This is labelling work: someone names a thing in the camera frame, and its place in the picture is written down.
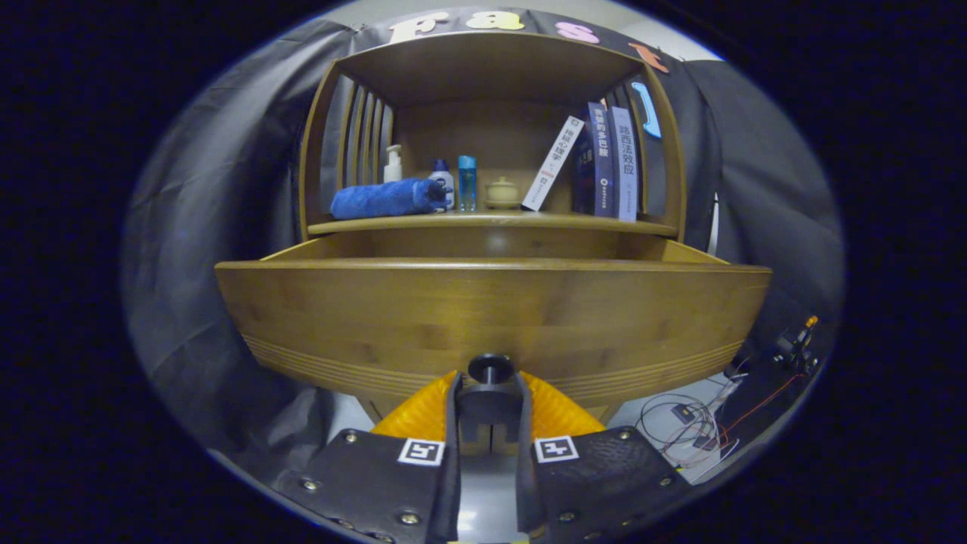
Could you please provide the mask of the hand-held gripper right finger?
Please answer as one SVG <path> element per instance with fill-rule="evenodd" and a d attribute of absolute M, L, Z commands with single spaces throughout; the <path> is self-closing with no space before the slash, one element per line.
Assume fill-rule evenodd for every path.
<path fill-rule="evenodd" d="M 524 372 L 517 461 L 517 530 L 531 542 L 619 542 L 692 502 L 692 485 L 640 431 L 536 436 Z"/>

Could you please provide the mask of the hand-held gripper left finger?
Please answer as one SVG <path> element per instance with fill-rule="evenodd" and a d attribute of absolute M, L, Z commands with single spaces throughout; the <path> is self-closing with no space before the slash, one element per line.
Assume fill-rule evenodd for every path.
<path fill-rule="evenodd" d="M 422 411 L 411 418 L 418 431 L 342 430 L 303 469 L 281 476 L 277 491 L 367 543 L 457 540 L 462 378 L 450 372 L 408 399 Z"/>

